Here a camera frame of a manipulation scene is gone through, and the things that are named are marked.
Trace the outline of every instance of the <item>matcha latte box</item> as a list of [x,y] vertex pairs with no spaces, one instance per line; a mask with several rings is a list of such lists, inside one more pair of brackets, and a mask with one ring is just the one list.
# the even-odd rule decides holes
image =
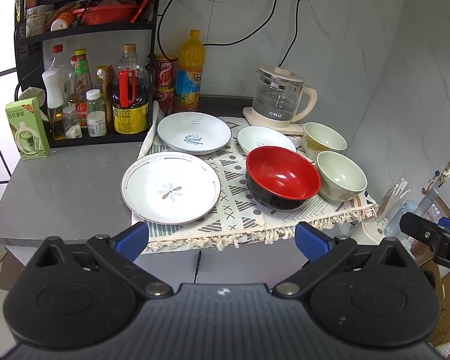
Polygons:
[[13,139],[23,160],[47,157],[50,152],[36,97],[5,105]]

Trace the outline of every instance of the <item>red can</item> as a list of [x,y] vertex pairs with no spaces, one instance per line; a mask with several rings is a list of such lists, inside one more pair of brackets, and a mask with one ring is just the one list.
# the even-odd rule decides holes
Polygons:
[[173,61],[163,55],[156,55],[155,86],[157,88],[170,88],[173,85]]
[[155,100],[157,100],[160,109],[164,115],[170,115],[173,110],[175,99],[175,88],[155,88]]

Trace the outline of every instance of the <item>kettle lid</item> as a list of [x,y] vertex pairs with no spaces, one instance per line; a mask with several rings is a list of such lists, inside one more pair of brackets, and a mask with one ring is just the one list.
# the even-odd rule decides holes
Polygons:
[[305,79],[302,76],[299,76],[298,74],[294,73],[291,70],[284,69],[282,67],[260,67],[260,70],[263,73],[266,73],[270,76],[274,76],[276,78],[279,78],[281,80],[285,81],[292,81],[294,83],[304,83]]

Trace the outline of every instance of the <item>patterned cloth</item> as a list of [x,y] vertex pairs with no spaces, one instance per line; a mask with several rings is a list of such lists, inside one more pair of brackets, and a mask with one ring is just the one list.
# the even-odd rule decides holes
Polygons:
[[[332,228],[345,222],[362,221],[376,215],[377,203],[365,191],[348,202],[333,204],[315,195],[295,211],[275,211],[253,199],[245,181],[246,156],[236,141],[237,133],[249,126],[243,118],[221,117],[232,131],[230,142],[222,149],[199,156],[218,174],[221,193],[216,206],[204,217],[185,225],[170,226],[148,222],[150,241],[145,252],[187,249],[216,245],[217,249],[234,243],[273,243],[294,236],[295,225],[306,221],[316,228]],[[301,137],[289,137],[297,152],[309,159],[301,147]],[[149,154],[170,150],[155,136]],[[132,216],[132,224],[139,218]]]

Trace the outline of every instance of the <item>screw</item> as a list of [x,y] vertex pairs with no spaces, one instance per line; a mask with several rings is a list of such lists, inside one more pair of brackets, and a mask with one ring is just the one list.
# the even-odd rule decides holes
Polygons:
[[300,291],[300,287],[298,284],[295,283],[280,283],[277,285],[277,291],[282,295],[295,295]]
[[162,282],[156,281],[145,287],[145,292],[153,296],[165,295],[170,291],[170,287]]

